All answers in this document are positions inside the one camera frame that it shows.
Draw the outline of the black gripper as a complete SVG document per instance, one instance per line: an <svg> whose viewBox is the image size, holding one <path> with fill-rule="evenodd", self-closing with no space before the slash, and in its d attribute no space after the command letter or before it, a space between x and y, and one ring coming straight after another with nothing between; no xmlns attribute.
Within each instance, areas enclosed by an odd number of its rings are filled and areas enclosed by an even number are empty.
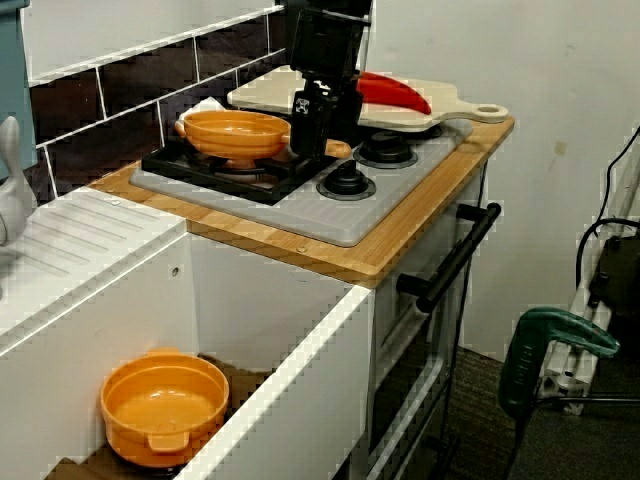
<svg viewBox="0 0 640 480"><path fill-rule="evenodd" d="M319 9L303 9L297 19L290 68L305 80L319 81L339 92L358 74L357 57L368 18ZM331 113L331 100L318 92L299 91L291 112L290 147L314 158L325 151L329 138L352 141L356 136L363 95L346 92Z"/></svg>

